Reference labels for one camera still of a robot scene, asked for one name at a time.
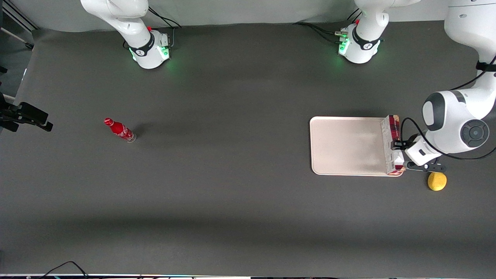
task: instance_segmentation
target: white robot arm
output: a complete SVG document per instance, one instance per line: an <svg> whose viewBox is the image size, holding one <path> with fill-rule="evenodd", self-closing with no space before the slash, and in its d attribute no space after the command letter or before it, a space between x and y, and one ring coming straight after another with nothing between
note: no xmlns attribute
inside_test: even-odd
<svg viewBox="0 0 496 279"><path fill-rule="evenodd" d="M141 17L148 11L148 0L81 0L84 9L114 27L129 44L129 50L145 69L158 67L169 59L169 38L149 30Z"/></svg>
<svg viewBox="0 0 496 279"><path fill-rule="evenodd" d="M355 0L362 10L360 23L342 28L336 35L343 36L338 53L357 64L368 62L377 53L379 39L387 24L389 14L384 10L390 7L408 6L420 0Z"/></svg>
<svg viewBox="0 0 496 279"><path fill-rule="evenodd" d="M416 165L423 165L442 153L476 149L489 137L482 120L493 108L496 98L496 0L452 0L444 28L448 36L479 53L478 75L468 89L431 94L422 107L427 143L422 137L406 149Z"/></svg>

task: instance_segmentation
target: lemon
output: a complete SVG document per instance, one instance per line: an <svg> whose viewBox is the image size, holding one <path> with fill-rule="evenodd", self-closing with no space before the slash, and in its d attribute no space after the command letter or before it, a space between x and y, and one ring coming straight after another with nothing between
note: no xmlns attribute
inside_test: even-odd
<svg viewBox="0 0 496 279"><path fill-rule="evenodd" d="M427 180L427 185L433 191L440 191L446 186L447 180L448 179L444 173L432 172Z"/></svg>

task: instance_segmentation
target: red bottle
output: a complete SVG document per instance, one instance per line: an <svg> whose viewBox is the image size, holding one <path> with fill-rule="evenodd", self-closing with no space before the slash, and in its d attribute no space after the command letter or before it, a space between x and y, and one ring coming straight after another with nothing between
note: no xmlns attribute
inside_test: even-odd
<svg viewBox="0 0 496 279"><path fill-rule="evenodd" d="M114 134L126 140L127 142L133 142L136 139L136 135L131 130L129 130L129 128L124 126L124 124L122 124L121 122L115 122L110 118L105 118L103 123L109 126L110 130L112 130Z"/></svg>

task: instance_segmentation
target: gray table surface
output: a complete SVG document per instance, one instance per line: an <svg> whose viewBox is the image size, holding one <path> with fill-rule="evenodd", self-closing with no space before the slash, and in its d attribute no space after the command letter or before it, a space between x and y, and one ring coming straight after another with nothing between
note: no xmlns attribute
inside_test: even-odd
<svg viewBox="0 0 496 279"><path fill-rule="evenodd" d="M421 121L429 94L475 76L442 22L390 24L366 65L296 25L179 29L155 70L116 32L34 35L18 101L54 129L1 135L0 273L496 277L496 156L443 159L441 192L422 172L310 168L311 117Z"/></svg>

